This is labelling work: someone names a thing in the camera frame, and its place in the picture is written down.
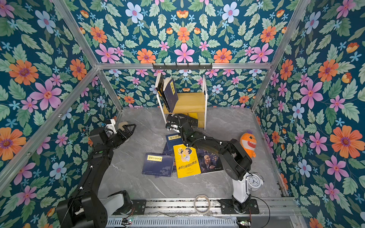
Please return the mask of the black wolf cover book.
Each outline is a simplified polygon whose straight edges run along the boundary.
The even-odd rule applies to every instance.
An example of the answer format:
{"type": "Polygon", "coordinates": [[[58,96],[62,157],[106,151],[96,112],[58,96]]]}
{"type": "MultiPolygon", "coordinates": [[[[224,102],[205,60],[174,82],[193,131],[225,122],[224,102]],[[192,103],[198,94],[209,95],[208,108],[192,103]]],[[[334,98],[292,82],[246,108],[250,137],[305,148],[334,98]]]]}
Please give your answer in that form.
{"type": "Polygon", "coordinates": [[[197,128],[199,126],[198,114],[197,113],[188,113],[188,117],[190,117],[191,126],[197,128]]]}

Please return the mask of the navy book yellow label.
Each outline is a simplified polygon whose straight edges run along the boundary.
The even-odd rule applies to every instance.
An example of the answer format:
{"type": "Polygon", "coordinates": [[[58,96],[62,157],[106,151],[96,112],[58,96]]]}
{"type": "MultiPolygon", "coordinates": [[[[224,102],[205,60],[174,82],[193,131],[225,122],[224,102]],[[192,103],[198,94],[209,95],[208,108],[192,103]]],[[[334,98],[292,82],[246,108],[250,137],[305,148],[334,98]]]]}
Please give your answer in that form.
{"type": "Polygon", "coordinates": [[[163,97],[166,108],[170,113],[172,113],[178,102],[178,93],[175,81],[172,77],[168,77],[163,80],[163,97]]]}

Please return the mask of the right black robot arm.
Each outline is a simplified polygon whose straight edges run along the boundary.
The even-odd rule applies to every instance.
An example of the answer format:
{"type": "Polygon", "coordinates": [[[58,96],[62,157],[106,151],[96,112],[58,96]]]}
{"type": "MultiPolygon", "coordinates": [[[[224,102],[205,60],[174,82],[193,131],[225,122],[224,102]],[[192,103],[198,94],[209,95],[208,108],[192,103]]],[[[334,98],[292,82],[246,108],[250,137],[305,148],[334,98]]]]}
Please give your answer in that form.
{"type": "Polygon", "coordinates": [[[247,178],[252,175],[251,157],[236,139],[222,141],[194,130],[192,124],[195,122],[196,119],[183,114],[169,114],[165,127],[177,131],[187,148],[203,149],[220,158],[223,170],[233,182],[232,207],[237,213],[243,214],[251,200],[247,182],[247,178]]]}

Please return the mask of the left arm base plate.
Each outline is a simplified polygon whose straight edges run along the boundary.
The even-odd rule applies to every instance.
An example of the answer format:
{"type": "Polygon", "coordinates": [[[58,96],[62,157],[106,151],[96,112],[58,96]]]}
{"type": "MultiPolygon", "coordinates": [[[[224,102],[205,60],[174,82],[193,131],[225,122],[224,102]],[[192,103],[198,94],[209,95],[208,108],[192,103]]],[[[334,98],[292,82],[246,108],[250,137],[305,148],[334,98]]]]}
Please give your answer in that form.
{"type": "Polygon", "coordinates": [[[117,209],[113,215],[144,215],[146,203],[147,200],[145,199],[132,199],[130,202],[125,203],[121,208],[117,209]]]}

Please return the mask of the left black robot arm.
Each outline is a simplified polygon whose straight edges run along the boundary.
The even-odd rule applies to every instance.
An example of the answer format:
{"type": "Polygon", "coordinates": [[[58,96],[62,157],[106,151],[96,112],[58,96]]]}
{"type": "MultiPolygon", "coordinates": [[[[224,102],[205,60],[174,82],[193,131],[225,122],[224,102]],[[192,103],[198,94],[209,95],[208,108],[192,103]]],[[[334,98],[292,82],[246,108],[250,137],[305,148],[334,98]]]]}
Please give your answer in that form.
{"type": "Polygon", "coordinates": [[[117,130],[110,126],[90,132],[93,150],[88,156],[86,171],[77,189],[56,207],[62,228],[104,228],[108,217],[114,213],[128,214],[133,211],[127,191],[113,193],[106,200],[99,199],[98,191],[114,150],[125,143],[135,129],[135,124],[124,124],[117,130]]]}

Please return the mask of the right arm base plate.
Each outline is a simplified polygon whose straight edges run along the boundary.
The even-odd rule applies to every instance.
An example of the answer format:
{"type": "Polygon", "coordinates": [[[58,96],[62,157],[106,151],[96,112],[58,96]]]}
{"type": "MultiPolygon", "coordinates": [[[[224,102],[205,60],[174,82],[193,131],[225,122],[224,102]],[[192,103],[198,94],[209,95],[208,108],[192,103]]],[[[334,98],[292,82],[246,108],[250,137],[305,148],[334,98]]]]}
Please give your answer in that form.
{"type": "Polygon", "coordinates": [[[249,198],[244,203],[234,199],[219,199],[222,214],[259,214],[259,206],[255,199],[249,198]]]}

